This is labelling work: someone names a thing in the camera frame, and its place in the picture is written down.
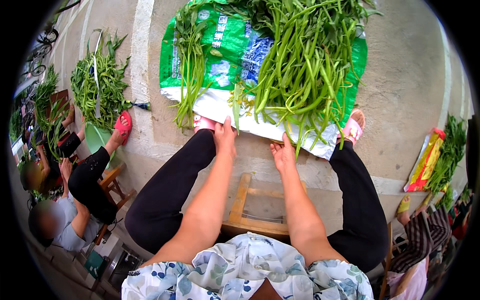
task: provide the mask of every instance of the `gray shirt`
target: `gray shirt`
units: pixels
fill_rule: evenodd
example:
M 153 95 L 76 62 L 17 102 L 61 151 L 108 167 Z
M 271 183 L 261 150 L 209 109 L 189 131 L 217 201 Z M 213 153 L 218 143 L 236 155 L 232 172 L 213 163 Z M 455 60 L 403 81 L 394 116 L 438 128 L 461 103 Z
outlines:
M 68 197 L 58 199 L 57 203 L 60 204 L 65 211 L 65 226 L 61 234 L 55 237 L 54 241 L 68 251 L 80 251 L 81 248 L 93 242 L 102 223 L 90 215 L 84 236 L 80 238 L 72 228 L 72 220 L 77 216 L 77 208 L 73 201 L 72 194 L 68 192 Z

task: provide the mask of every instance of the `sandal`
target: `sandal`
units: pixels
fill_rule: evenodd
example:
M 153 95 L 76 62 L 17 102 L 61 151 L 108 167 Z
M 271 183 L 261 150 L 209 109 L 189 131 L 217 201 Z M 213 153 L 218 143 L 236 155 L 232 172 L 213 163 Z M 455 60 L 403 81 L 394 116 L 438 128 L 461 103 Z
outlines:
M 410 195 L 406 194 L 405 196 L 403 196 L 402 201 L 400 201 L 400 204 L 398 205 L 398 209 L 396 210 L 395 217 L 398 214 L 403 213 L 404 211 L 407 211 L 409 208 L 410 208 Z
M 193 131 L 197 133 L 200 129 L 210 129 L 215 131 L 216 121 L 195 114 L 193 116 Z
M 124 117 L 127 120 L 128 125 L 123 125 L 120 121 L 120 118 Z M 130 135 L 130 132 L 132 131 L 132 117 L 130 116 L 130 113 L 128 113 L 126 110 L 124 110 L 120 116 L 118 117 L 117 121 L 115 122 L 115 126 L 113 128 L 118 129 L 120 132 L 120 136 L 123 139 L 122 146 L 127 143 L 128 136 Z
M 363 128 L 365 128 L 365 121 L 363 122 L 363 126 L 360 127 L 360 125 L 352 119 L 352 115 L 355 112 L 360 112 L 361 116 L 365 120 L 365 116 L 363 115 L 362 111 L 358 108 L 354 108 L 352 110 L 352 113 L 350 113 L 350 118 L 348 119 L 347 123 L 345 124 L 345 127 L 342 129 L 343 136 L 345 139 L 348 139 L 355 145 L 357 140 L 360 138 L 360 136 L 363 134 Z

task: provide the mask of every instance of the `wooden stool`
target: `wooden stool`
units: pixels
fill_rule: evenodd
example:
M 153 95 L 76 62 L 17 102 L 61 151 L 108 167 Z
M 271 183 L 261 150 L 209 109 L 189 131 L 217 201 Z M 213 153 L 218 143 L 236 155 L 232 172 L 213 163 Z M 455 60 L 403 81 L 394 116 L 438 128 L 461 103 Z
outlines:
M 105 170 L 103 171 L 106 176 L 105 178 L 102 178 L 102 181 L 100 182 L 100 186 L 102 187 L 103 191 L 105 192 L 105 195 L 107 196 L 107 199 L 115 204 L 117 207 L 117 212 L 122 208 L 122 206 L 127 203 L 127 201 L 137 193 L 135 189 L 132 189 L 127 195 L 125 195 L 121 189 L 120 186 L 116 180 L 117 176 L 122 172 L 122 170 L 125 168 L 125 163 L 121 163 L 118 167 L 113 169 L 112 171 Z M 115 194 L 119 195 L 121 197 L 120 202 L 115 203 L 113 201 L 112 196 L 110 195 L 110 191 L 114 192 Z M 103 235 L 107 231 L 107 224 L 103 224 L 102 228 L 98 232 L 97 237 L 94 240 L 95 245 L 100 245 L 100 242 L 102 240 Z
M 231 237 L 250 231 L 282 242 L 289 242 L 290 236 L 288 235 L 287 224 L 250 219 L 243 216 L 243 208 L 247 194 L 284 198 L 281 192 L 249 188 L 251 180 L 252 175 L 250 173 L 242 174 L 239 188 L 237 189 L 237 194 L 235 195 L 235 200 L 228 216 L 228 221 L 223 222 L 220 231 Z M 305 182 L 302 181 L 301 183 L 306 192 Z

